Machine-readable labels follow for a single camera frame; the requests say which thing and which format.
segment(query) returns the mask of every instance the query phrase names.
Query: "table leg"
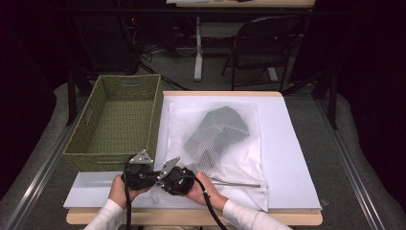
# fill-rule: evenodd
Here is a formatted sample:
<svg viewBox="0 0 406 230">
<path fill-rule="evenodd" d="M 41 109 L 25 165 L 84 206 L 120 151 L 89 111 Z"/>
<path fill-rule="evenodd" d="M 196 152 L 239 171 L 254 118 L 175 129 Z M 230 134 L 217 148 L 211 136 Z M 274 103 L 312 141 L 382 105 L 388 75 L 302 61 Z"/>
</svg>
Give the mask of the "table leg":
<svg viewBox="0 0 406 230">
<path fill-rule="evenodd" d="M 196 18 L 196 64 L 194 65 L 194 80 L 202 80 L 202 37 L 200 33 L 200 17 Z"/>
</svg>

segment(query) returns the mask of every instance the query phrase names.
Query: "white sleeve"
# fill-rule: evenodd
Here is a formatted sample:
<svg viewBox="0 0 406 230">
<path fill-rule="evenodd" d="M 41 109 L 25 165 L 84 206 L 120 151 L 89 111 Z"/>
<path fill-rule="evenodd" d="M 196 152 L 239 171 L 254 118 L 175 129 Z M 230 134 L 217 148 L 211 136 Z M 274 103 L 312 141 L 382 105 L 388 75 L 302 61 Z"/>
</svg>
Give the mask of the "white sleeve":
<svg viewBox="0 0 406 230">
<path fill-rule="evenodd" d="M 243 207 L 232 200 L 227 200 L 223 217 L 237 229 L 241 230 L 287 230 L 285 224 L 264 212 Z"/>
<path fill-rule="evenodd" d="M 123 223 L 125 210 L 111 199 L 105 201 L 98 214 L 83 230 L 117 230 Z"/>
</svg>

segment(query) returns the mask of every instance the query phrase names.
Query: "wicker basket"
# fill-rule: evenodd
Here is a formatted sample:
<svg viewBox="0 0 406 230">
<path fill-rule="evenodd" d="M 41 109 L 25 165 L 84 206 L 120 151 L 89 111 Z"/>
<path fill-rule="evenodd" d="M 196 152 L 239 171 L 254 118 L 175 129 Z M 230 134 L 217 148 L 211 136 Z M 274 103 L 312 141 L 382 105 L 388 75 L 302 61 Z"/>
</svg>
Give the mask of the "wicker basket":
<svg viewBox="0 0 406 230">
<path fill-rule="evenodd" d="M 63 156 L 79 172 L 122 171 L 141 150 L 154 159 L 163 99 L 159 75 L 100 76 Z"/>
</svg>

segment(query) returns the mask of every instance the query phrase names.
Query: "white table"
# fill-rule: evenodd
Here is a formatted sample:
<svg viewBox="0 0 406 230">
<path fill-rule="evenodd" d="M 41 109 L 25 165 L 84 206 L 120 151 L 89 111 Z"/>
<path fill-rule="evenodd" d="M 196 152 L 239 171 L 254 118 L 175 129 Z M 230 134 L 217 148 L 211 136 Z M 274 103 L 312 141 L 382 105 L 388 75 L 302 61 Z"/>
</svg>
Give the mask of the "white table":
<svg viewBox="0 0 406 230">
<path fill-rule="evenodd" d="M 168 139 L 169 103 L 241 102 L 258 106 L 262 171 L 269 188 L 269 214 L 288 225 L 319 225 L 321 206 L 290 122 L 284 99 L 277 92 L 166 91 L 155 169 L 162 169 Z M 103 206 L 112 178 L 121 172 L 81 172 L 65 200 L 67 221 L 88 223 Z M 185 210 L 154 203 L 150 193 L 133 202 L 133 222 L 140 225 L 215 225 L 208 210 Z"/>
</svg>

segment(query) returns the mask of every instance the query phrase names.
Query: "mesh object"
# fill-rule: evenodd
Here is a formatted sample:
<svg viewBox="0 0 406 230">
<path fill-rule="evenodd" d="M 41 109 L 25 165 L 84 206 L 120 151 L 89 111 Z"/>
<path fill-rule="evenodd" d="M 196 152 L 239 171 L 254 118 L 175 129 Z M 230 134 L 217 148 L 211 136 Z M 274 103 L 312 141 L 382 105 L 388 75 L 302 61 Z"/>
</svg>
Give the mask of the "mesh object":
<svg viewBox="0 0 406 230">
<path fill-rule="evenodd" d="M 254 103 L 171 103 L 168 127 L 166 161 L 179 156 L 177 166 L 206 173 L 221 194 L 243 206 L 268 210 Z M 151 194 L 158 204 L 206 208 L 157 186 L 152 187 Z"/>
<path fill-rule="evenodd" d="M 208 112 L 197 130 L 184 145 L 186 153 L 209 172 L 224 149 L 248 137 L 247 125 L 229 106 Z"/>
</svg>

